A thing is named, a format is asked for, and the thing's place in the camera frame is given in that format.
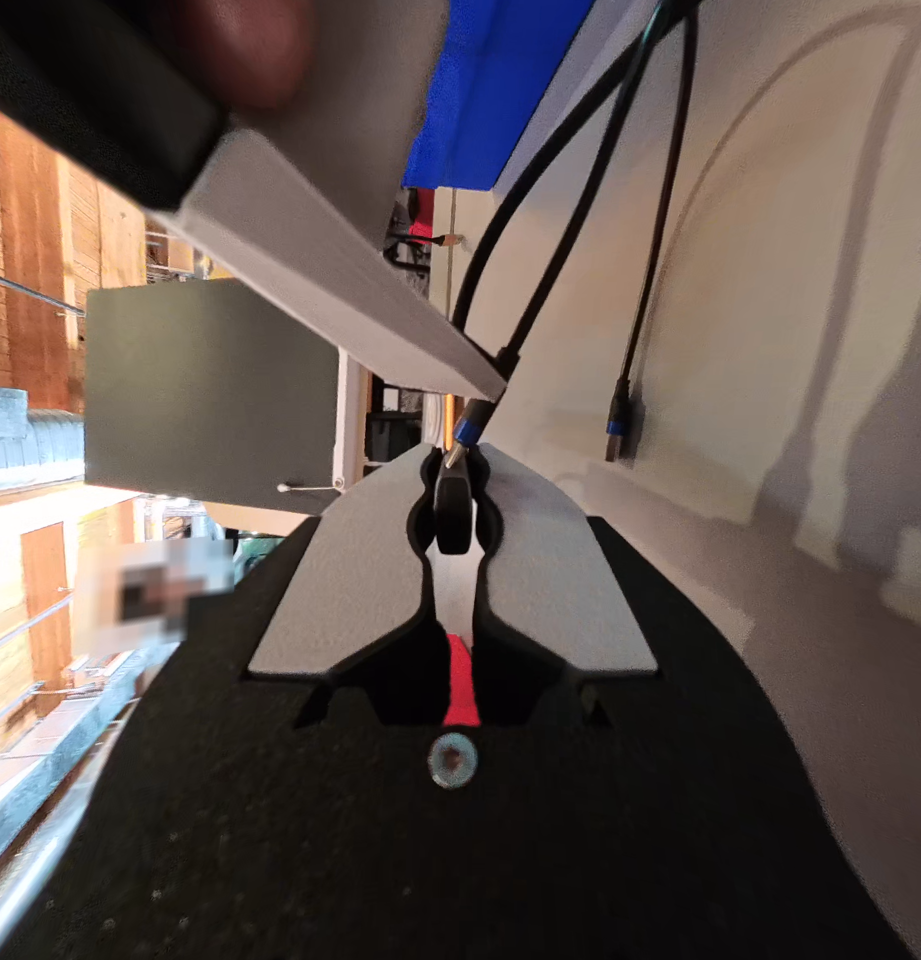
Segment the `grey desk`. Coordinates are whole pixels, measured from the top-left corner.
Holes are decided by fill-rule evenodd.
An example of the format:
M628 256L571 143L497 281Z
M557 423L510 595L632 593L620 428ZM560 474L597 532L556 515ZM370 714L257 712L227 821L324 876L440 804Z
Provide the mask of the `grey desk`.
M731 643L921 956L921 2L702 2L639 339L681 40L485 440L603 517Z

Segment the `wood-framed dark panel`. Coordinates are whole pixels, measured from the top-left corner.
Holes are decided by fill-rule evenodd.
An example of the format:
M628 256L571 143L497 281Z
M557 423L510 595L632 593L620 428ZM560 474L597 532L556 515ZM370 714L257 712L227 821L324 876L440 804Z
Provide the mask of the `wood-framed dark panel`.
M85 481L286 536L364 476L368 372L234 279L94 290Z

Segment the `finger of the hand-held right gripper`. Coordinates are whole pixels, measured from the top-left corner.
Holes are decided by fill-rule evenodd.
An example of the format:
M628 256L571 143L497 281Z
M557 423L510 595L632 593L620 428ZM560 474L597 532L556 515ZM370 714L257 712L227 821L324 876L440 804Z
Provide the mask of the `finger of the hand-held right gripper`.
M488 356L382 256L450 4L313 4L298 92L274 110L219 101L226 132L179 209L156 216L385 380L497 400Z

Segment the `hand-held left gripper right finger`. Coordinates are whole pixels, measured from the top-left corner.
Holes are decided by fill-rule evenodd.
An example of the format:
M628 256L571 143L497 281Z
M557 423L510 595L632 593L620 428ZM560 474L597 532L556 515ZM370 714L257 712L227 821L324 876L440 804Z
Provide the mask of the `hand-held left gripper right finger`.
M658 661L584 510L495 446L471 462L483 549L472 682L483 725L555 724L588 686L656 678Z

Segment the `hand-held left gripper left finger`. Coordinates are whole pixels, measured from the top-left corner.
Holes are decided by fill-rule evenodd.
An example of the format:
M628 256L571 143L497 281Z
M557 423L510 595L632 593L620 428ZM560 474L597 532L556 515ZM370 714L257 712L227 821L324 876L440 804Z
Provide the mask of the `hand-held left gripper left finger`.
M447 636L427 558L442 459L419 444L319 518L247 666L251 679L310 687L297 725L323 723L347 692L382 725L443 723Z

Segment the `person's right hand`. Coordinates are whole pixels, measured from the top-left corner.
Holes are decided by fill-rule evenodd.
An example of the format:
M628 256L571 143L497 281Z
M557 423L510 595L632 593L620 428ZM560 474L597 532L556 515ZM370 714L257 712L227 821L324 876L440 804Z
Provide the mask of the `person's right hand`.
M299 92L314 55L310 1L168 1L158 26L189 75L237 110L280 109Z

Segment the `blue storage bin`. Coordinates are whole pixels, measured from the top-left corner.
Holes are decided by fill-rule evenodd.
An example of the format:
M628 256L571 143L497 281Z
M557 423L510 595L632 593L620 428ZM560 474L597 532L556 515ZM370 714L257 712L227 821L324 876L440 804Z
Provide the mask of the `blue storage bin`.
M402 186L491 190L592 6L451 1Z

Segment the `red storage bin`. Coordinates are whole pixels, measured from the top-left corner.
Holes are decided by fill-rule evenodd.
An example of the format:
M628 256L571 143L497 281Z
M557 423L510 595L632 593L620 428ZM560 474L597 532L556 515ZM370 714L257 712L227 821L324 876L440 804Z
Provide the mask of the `red storage bin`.
M463 639L447 633L450 652L449 698L442 725L447 727L478 728L481 717L475 694L473 657Z

